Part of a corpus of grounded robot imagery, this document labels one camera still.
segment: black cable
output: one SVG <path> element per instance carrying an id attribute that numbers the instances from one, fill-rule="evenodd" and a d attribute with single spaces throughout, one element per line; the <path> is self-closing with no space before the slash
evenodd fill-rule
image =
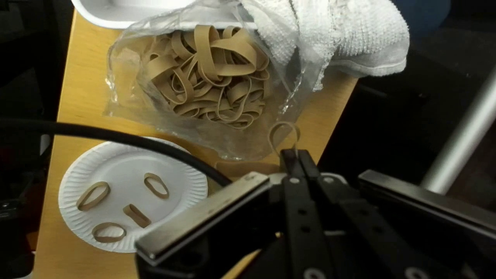
<path id="1" fill-rule="evenodd" d="M 154 150 L 171 158 L 176 158 L 200 172 L 207 176 L 213 178 L 221 186 L 228 186 L 231 179 L 221 173 L 217 169 L 210 165 L 208 162 L 202 161 L 200 158 L 183 152 L 180 148 L 171 147 L 165 142 L 159 142 L 154 139 L 148 139 L 143 136 L 121 133 L 107 128 L 98 128 L 90 125 L 80 125 L 80 124 L 67 124 L 67 122 L 45 122 L 45 121 L 35 121 L 35 119 L 13 119 L 13 117 L 0 117 L 0 131 L 5 130 L 27 130 L 27 131 L 39 131 L 47 134 L 66 134 L 66 136 L 81 136 L 81 138 L 95 138 L 104 141 L 121 142 L 128 145 L 135 145 L 140 148 Z"/>

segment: rubber bands in bag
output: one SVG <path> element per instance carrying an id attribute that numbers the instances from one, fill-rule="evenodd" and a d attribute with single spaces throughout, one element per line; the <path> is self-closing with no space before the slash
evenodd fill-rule
<path id="1" fill-rule="evenodd" d="M 272 152 L 270 127 L 295 122 L 318 72 L 298 51 L 278 65 L 239 1 L 204 0 L 128 28 L 109 51 L 109 114 L 214 148 Z M 287 131 L 273 134 L 281 142 Z"/>

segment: paper plate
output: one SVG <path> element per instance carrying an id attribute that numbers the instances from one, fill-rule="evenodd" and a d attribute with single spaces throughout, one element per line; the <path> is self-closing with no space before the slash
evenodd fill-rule
<path id="1" fill-rule="evenodd" d="M 145 186 L 145 173 L 157 173 L 169 189 L 169 198 L 155 196 Z M 107 181 L 111 195 L 90 210 L 80 210 L 76 201 L 97 181 Z M 115 252 L 134 252 L 135 240 L 154 229 L 160 220 L 171 218 L 208 195 L 207 176 L 171 158 L 145 148 L 117 142 L 103 142 L 81 155 L 66 172 L 59 189 L 59 207 L 67 226 L 87 243 Z M 135 204 L 152 221 L 140 227 L 123 212 L 129 203 Z M 114 243 L 93 238 L 92 229 L 104 221 L 120 223 L 128 235 Z"/>

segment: metal rod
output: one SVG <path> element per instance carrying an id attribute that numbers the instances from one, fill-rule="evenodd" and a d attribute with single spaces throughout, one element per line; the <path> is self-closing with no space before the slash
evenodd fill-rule
<path id="1" fill-rule="evenodd" d="M 496 71 L 428 170 L 422 187 L 447 193 L 496 117 Z"/>

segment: cloth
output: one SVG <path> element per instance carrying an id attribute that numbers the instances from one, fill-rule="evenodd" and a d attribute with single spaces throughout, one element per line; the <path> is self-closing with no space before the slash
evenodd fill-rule
<path id="1" fill-rule="evenodd" d="M 318 79 L 309 80 L 315 90 L 323 86 L 326 68 L 362 77 L 386 76 L 407 66 L 410 31 L 391 0 L 241 1 L 279 66 L 295 57 L 304 65 L 318 65 Z"/>

